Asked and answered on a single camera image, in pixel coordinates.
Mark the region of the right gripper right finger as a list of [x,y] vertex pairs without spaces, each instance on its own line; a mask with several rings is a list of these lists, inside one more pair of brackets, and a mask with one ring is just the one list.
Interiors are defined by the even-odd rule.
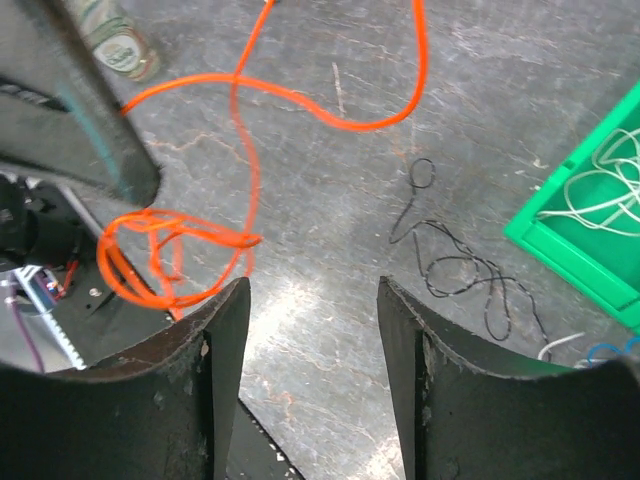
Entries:
[[377,296],[410,479],[635,479],[639,363],[536,360],[453,323],[383,277]]

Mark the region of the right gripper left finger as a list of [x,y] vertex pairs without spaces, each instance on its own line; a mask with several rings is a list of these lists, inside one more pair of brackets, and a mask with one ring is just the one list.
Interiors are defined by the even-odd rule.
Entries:
[[222,479],[250,317],[231,282],[171,327],[85,370],[1,368],[5,479]]

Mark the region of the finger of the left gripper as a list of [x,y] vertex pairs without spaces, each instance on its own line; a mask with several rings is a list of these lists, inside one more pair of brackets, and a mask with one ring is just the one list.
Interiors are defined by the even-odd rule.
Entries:
[[1,170],[149,205],[160,168],[61,1],[1,4]]

